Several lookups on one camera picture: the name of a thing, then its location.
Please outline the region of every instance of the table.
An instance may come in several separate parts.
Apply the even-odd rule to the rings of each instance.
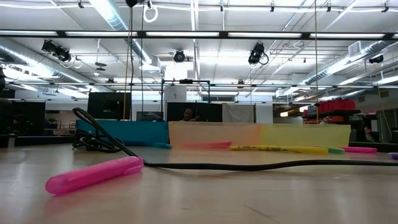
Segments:
[[[263,164],[348,155],[134,149],[151,162]],[[264,172],[163,170],[109,180],[62,196],[55,174],[125,156],[69,144],[0,150],[0,223],[396,223],[398,168],[306,166]],[[354,159],[386,161],[386,155]]]

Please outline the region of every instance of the metal frame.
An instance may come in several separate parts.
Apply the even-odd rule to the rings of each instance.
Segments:
[[[3,34],[3,32],[7,31],[18,31],[21,32],[20,34]],[[56,35],[45,35],[45,34],[23,34],[25,31],[31,32],[40,32],[40,31],[50,31],[56,32]],[[85,32],[85,35],[67,35],[67,32]],[[104,35],[95,35],[96,32],[103,32]],[[125,30],[16,30],[16,29],[0,29],[0,37],[40,37],[40,38],[69,38],[69,39],[127,39],[129,38],[128,35],[120,35],[115,36],[115,33],[126,33]],[[315,32],[275,32],[275,31],[264,31],[264,32],[253,32],[253,31],[224,31],[224,30],[216,30],[216,31],[205,31],[205,30],[198,30],[198,31],[189,31],[189,30],[176,30],[176,31],[146,31],[146,30],[139,30],[133,31],[136,32],[137,35],[132,36],[133,38],[140,38],[140,39],[252,39],[252,40],[315,40],[315,37],[311,37],[311,34]],[[147,35],[147,32],[156,32],[163,35]],[[192,33],[198,35],[164,35],[165,33],[173,32],[173,33]],[[217,36],[201,36],[201,33],[208,33],[208,32],[217,32]],[[248,33],[248,34],[272,34],[270,36],[254,36],[254,37],[230,37],[229,33]],[[286,33],[290,34],[301,34],[300,37],[283,37]],[[352,35],[361,35],[361,34],[384,34],[383,37],[377,38],[370,38],[370,37],[322,37],[318,36],[317,40],[398,40],[398,33],[394,32],[318,32],[318,35],[323,34],[352,34]]]
[[[210,81],[209,80],[189,80],[189,81],[192,81],[192,82],[196,82],[196,83],[199,83],[199,85],[198,86],[201,86],[201,84],[200,83],[207,83],[207,85],[208,85],[208,87],[209,87],[209,89],[208,89],[208,96],[209,96],[209,100],[208,100],[208,103],[210,103]],[[163,86],[164,86],[164,83],[166,83],[166,82],[171,82],[171,84],[170,84],[170,86],[175,86],[174,85],[174,83],[175,82],[180,82],[180,80],[162,80],[162,83],[160,84],[160,86],[161,86],[161,88],[160,88],[160,115],[162,116],[162,118],[164,117],[163,116]],[[180,83],[181,84],[181,86],[189,86],[189,85],[191,85],[191,84],[185,84],[185,83]]]
[[[173,80],[162,80],[160,83],[44,83],[44,82],[6,82],[6,84],[14,84],[14,85],[53,85],[53,86],[66,86],[66,85],[75,85],[75,86],[163,86],[165,82],[173,82]],[[316,85],[285,85],[285,84],[226,84],[226,83],[210,83],[209,80],[193,80],[193,82],[204,82],[209,86],[209,94],[210,87],[258,87],[258,88],[284,88],[284,87],[298,87],[298,88],[316,88]],[[198,86],[203,87],[201,84],[178,84],[181,86]],[[318,88],[344,88],[344,89],[398,89],[398,85],[380,85],[380,86],[363,86],[363,85],[318,85]]]

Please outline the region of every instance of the yellow foam block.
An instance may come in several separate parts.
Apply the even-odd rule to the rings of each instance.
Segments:
[[[263,124],[261,144],[275,146],[348,146],[350,125]]]

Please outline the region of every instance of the ceiling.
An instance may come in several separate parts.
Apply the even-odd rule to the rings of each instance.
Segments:
[[[125,21],[129,20],[129,9],[124,1],[115,0],[119,6],[119,11]],[[302,2],[305,2],[303,8],[313,7],[314,1],[304,0],[278,0],[274,1],[275,11],[269,12],[272,1],[261,0],[224,0],[225,7],[243,9],[266,9],[265,11],[224,11],[225,30],[250,30],[258,32],[282,31],[286,23],[291,20],[285,31],[315,31],[315,16],[313,11],[307,13],[285,12],[283,9],[296,9]],[[317,1],[318,6],[326,6],[326,0]],[[345,9],[353,0],[331,0],[333,9]],[[0,4],[13,4],[21,6],[76,6],[78,1],[45,1],[45,0],[24,0],[24,1],[0,1]],[[191,12],[189,0],[153,0],[155,6],[173,6],[186,10],[171,10],[158,8],[159,16],[151,23],[142,20],[142,7],[133,9],[134,30],[191,30]],[[95,8],[90,7],[90,2],[83,1],[86,7],[62,9],[16,9],[9,7],[0,7],[0,27],[2,29],[47,29],[47,30],[108,30],[108,23],[100,16]],[[396,18],[398,12],[393,12],[398,8],[398,1],[389,2],[390,11],[381,12],[348,12],[341,19],[336,21],[327,31],[330,32],[397,32],[398,24]],[[220,10],[201,11],[212,7],[220,7],[219,0],[200,0],[198,27],[197,30],[223,30],[223,13]],[[363,11],[368,9],[381,9],[384,7],[384,1],[362,0],[358,1],[353,10]],[[338,11],[317,13],[317,31],[324,31],[325,28],[339,16]],[[147,13],[148,18],[153,16],[153,12]],[[14,42],[31,49],[44,57],[46,53],[41,50],[44,39],[42,38],[11,38]],[[126,54],[127,45],[121,39],[103,39],[100,41],[98,61],[108,64],[106,71],[100,72],[95,76],[97,61],[97,41],[95,39],[52,39],[56,44],[70,49],[70,52],[81,59],[84,64],[81,68],[70,68],[75,72],[84,75],[96,82],[105,82],[108,78],[114,78],[116,82],[124,82],[126,75]],[[296,57],[291,58],[299,47],[306,41],[296,43],[296,41],[277,40],[269,51],[270,62],[264,67],[256,67],[253,71],[248,64],[250,51],[255,43],[261,41],[268,48],[272,40],[218,40],[218,39],[200,39],[197,40],[199,46],[200,59],[200,78],[210,80],[215,83],[237,83],[239,79],[246,83],[286,83],[298,84],[298,77],[306,76],[316,69],[316,56],[318,54],[318,66],[322,67],[325,63],[333,60],[339,55],[348,51],[348,46],[355,41],[311,41],[308,47],[304,48]],[[150,54],[159,56],[162,64],[167,65],[172,62],[170,53],[177,49],[184,50],[184,53],[193,59],[194,45],[190,39],[144,39],[143,46]],[[386,60],[393,60],[394,52],[386,55]],[[139,61],[134,61],[134,68],[129,63],[127,68],[127,78],[130,80],[131,72],[138,75],[133,79],[139,82],[141,70]],[[362,72],[361,64],[347,68],[335,76],[344,75],[346,78],[355,76]],[[195,78],[193,65],[189,65],[188,78]],[[160,74],[143,73],[145,82],[159,82]],[[114,90],[123,89],[122,87],[113,87]],[[259,91],[275,91],[276,88],[262,88]]]

